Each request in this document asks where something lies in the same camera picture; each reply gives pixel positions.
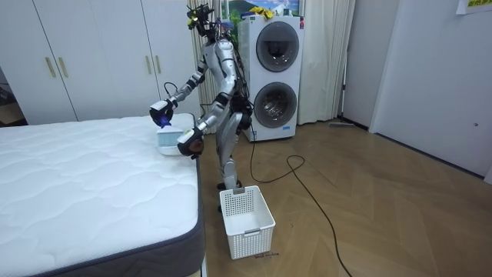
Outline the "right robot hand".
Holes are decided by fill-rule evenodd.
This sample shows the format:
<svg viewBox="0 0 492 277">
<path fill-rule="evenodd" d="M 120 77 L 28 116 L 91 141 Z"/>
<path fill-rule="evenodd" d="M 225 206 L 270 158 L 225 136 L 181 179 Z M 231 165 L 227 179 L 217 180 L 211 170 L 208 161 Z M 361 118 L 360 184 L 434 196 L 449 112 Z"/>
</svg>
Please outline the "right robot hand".
<svg viewBox="0 0 492 277">
<path fill-rule="evenodd" d="M 150 106 L 149 114 L 152 121 L 159 126 L 164 128 L 171 124 L 171 119 L 174 114 L 174 110 L 178 107 L 178 102 L 174 97 L 161 100 Z"/>
</svg>

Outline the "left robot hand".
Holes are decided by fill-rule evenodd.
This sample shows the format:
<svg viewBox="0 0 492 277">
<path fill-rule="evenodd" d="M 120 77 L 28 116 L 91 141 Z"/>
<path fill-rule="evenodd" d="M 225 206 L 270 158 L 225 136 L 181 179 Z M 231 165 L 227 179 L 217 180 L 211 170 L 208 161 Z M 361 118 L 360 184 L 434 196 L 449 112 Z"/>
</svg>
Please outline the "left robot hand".
<svg viewBox="0 0 492 277">
<path fill-rule="evenodd" d="M 184 132 L 177 139 L 179 152 L 191 159 L 197 159 L 204 150 L 204 134 L 198 127 Z"/>
</svg>

